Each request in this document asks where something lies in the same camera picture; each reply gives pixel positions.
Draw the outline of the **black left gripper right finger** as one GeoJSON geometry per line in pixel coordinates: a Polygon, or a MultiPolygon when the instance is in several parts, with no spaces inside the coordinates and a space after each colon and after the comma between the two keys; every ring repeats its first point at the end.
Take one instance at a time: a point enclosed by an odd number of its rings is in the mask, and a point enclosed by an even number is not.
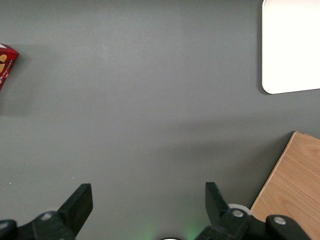
{"type": "Polygon", "coordinates": [[[269,215],[265,222],[239,207],[230,207],[215,182],[205,184],[205,209],[211,225],[197,240],[309,240],[292,218],[269,215]]]}

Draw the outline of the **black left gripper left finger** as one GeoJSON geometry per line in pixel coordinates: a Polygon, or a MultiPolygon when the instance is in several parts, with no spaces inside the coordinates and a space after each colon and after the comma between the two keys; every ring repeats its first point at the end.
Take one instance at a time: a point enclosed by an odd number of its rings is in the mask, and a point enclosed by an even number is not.
{"type": "Polygon", "coordinates": [[[82,183],[58,210],[41,213],[18,226],[13,219],[0,221],[2,240],[74,240],[93,210],[92,186],[82,183]]]}

